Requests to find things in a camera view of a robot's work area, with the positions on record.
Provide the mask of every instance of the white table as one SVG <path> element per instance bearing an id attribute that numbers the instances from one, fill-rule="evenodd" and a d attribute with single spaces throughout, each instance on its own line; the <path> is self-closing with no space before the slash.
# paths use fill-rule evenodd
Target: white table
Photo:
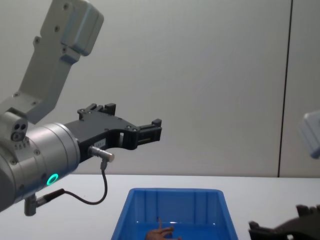
<path id="1" fill-rule="evenodd" d="M 23 201 L 11 206 L 0 213 L 0 239 L 110 240 L 128 191 L 132 188 L 222 190 L 240 240 L 250 239 L 249 221 L 276 227 L 297 216 L 295 205 L 320 204 L 320 179 L 107 175 L 107 180 L 108 195 L 97 206 L 83 204 L 68 195 L 38 208 L 32 217 L 24 216 Z M 38 192 L 37 196 L 59 188 L 90 201 L 98 200 L 104 190 L 100 175 L 70 175 Z"/>

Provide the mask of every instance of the gray wall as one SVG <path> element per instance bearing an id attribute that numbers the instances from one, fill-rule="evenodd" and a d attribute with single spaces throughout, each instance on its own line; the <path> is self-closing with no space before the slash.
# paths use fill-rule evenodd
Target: gray wall
<path id="1" fill-rule="evenodd" d="M 277 175 L 290 0 L 91 2 L 105 17 L 96 45 L 39 124 L 114 102 L 136 125 L 162 118 L 163 132 L 135 151 L 111 149 L 108 173 Z M 1 2 L 0 101 L 18 88 L 49 5 Z M 99 162 L 76 172 L 99 173 Z"/>
<path id="2" fill-rule="evenodd" d="M 320 177 L 320 161 L 301 144 L 297 125 L 320 109 L 320 1 L 294 0 L 284 108 L 281 177 Z"/>

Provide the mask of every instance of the black metal bracket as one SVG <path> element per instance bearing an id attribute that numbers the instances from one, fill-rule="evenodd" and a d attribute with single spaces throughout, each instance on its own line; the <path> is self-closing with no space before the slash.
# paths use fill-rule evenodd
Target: black metal bracket
<path id="1" fill-rule="evenodd" d="M 90 146 L 102 150 L 122 148 L 134 150 L 139 145 L 159 141 L 161 137 L 160 119 L 149 125 L 135 126 L 132 123 L 115 116 L 116 104 L 104 106 L 91 104 L 79 109 L 79 120 L 65 124 L 77 138 L 81 160 L 83 162 L 92 156 L 88 154 Z"/>
<path id="2" fill-rule="evenodd" d="M 251 240 L 320 240 L 320 205 L 317 207 L 296 206 L 299 217 L 271 229 L 259 226 L 252 221 L 250 226 Z"/>

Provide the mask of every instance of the green led ring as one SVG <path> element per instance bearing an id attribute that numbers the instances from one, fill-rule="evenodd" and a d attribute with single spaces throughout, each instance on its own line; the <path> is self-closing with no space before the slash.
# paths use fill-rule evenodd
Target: green led ring
<path id="1" fill-rule="evenodd" d="M 57 173 L 54 173 L 49 177 L 48 181 L 46 181 L 46 184 L 49 186 L 55 183 L 58 180 L 58 178 L 59 178 L 59 175 Z"/>

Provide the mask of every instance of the blue plastic bin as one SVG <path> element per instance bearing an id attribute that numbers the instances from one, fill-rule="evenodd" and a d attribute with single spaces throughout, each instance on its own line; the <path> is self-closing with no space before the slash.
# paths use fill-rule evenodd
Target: blue plastic bin
<path id="1" fill-rule="evenodd" d="M 148 231 L 174 226 L 182 240 L 238 240 L 224 194 L 212 189 L 130 190 L 112 240 L 144 240 Z"/>

